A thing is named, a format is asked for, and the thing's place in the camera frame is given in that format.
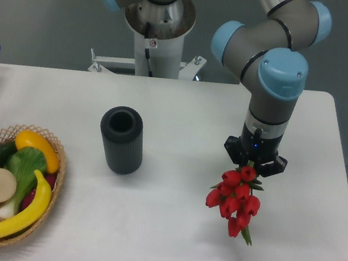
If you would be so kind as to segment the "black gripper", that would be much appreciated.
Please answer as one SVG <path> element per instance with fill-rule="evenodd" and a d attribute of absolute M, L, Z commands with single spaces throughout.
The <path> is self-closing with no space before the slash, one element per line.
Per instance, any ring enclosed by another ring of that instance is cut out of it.
<path fill-rule="evenodd" d="M 269 177 L 283 173 L 288 164 L 284 157 L 278 156 L 283 136 L 280 134 L 273 138 L 265 129 L 245 121 L 241 137 L 229 136 L 224 147 L 235 165 L 253 161 L 261 164 L 258 174 Z"/>

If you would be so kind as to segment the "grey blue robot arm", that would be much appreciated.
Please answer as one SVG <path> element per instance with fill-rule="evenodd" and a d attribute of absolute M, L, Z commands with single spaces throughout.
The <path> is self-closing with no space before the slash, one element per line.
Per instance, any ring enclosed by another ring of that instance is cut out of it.
<path fill-rule="evenodd" d="M 241 135 L 228 137 L 224 147 L 234 164 L 252 164 L 268 177 L 283 173 L 288 164 L 277 149 L 308 77 L 299 51 L 323 41 L 333 22 L 318 1 L 260 2 L 267 20 L 251 28 L 224 23 L 213 35 L 211 50 L 251 94 Z"/>

